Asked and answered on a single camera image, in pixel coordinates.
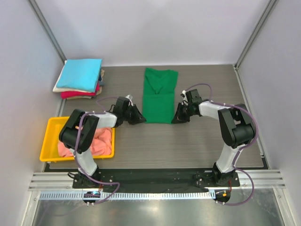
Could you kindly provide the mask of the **green t shirt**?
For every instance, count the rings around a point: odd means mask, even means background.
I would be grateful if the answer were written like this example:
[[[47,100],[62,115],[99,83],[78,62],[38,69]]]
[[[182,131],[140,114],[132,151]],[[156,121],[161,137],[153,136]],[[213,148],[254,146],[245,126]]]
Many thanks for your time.
[[[177,71],[145,69],[142,115],[147,123],[171,124],[177,79]]]

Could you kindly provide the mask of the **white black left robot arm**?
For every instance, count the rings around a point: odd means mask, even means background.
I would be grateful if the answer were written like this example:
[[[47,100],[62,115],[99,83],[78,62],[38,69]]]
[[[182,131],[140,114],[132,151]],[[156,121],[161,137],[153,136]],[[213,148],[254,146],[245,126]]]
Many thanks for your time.
[[[85,112],[79,109],[71,113],[59,134],[59,141],[70,149],[74,156],[78,166],[75,180],[82,178],[89,188],[95,188],[98,185],[120,185],[118,182],[101,181],[99,168],[93,159],[90,147],[97,129],[116,128],[125,121],[130,125],[147,121],[133,104],[130,96],[118,97],[111,109],[102,113]]]

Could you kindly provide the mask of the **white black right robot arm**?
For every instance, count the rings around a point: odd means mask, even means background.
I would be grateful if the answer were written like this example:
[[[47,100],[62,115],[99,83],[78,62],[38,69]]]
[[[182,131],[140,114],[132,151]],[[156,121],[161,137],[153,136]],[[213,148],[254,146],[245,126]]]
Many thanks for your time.
[[[210,179],[214,185],[223,186],[234,176],[241,151],[257,139],[257,124],[244,104],[227,105],[203,100],[197,89],[184,90],[181,96],[183,100],[177,106],[172,124],[190,122],[194,115],[219,121],[224,145],[219,159],[213,165]]]

